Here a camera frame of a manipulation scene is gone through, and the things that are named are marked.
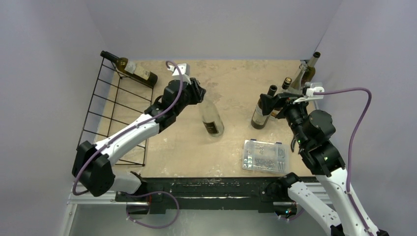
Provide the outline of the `dark open-neck wine bottle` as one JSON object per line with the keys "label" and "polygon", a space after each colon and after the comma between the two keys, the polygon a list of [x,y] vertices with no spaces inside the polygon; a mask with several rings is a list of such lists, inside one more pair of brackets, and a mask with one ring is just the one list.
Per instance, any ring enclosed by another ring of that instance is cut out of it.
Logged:
{"label": "dark open-neck wine bottle", "polygon": [[[277,92],[277,86],[271,85],[268,89],[267,95],[274,96]],[[269,116],[264,116],[262,113],[262,100],[259,98],[257,105],[255,107],[252,119],[251,119],[251,125],[255,129],[263,129],[269,119]]]}

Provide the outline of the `clear glass black-label bottle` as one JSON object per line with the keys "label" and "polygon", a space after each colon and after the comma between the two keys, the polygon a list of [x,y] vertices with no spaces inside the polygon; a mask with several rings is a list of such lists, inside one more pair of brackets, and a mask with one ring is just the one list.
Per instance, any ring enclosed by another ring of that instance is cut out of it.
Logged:
{"label": "clear glass black-label bottle", "polygon": [[212,137],[221,136],[224,133],[224,124],[215,104],[209,99],[204,99],[198,107],[203,125],[208,134]]}

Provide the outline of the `dark green labelled wine bottle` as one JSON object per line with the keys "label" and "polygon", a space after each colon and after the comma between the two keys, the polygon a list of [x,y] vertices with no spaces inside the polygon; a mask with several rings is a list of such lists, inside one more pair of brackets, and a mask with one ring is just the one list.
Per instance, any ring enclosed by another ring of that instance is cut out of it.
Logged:
{"label": "dark green labelled wine bottle", "polygon": [[112,62],[118,71],[128,75],[133,80],[146,85],[149,88],[154,88],[158,81],[158,76],[156,74],[143,68],[141,65],[129,60],[128,58],[117,57],[107,51],[101,51],[100,55]]}

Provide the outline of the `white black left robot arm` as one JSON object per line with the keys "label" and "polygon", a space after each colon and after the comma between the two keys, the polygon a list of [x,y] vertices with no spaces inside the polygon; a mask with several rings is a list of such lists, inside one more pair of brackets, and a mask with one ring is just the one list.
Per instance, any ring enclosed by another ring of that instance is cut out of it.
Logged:
{"label": "white black left robot arm", "polygon": [[99,197],[109,190],[127,193],[134,201],[145,198],[147,191],[138,174],[133,172],[116,173],[112,167],[137,145],[153,137],[170,125],[188,105],[203,101],[206,90],[195,78],[188,81],[172,80],[164,88],[163,94],[135,121],[116,134],[95,144],[84,141],[77,147],[72,168],[75,177],[72,192],[81,183],[86,190]]}

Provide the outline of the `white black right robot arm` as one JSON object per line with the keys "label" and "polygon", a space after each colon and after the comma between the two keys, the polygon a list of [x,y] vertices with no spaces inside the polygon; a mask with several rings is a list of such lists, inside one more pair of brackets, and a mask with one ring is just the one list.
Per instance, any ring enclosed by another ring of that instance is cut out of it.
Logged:
{"label": "white black right robot arm", "polygon": [[309,89],[306,94],[261,94],[264,113],[280,108],[278,119],[285,119],[298,143],[305,166],[325,189],[331,205],[314,195],[294,173],[280,177],[271,187],[282,200],[298,203],[328,236],[385,236],[370,219],[351,184],[351,164],[344,162],[330,142],[335,133],[332,117],[322,110],[308,113],[309,100],[322,99],[325,92]]}

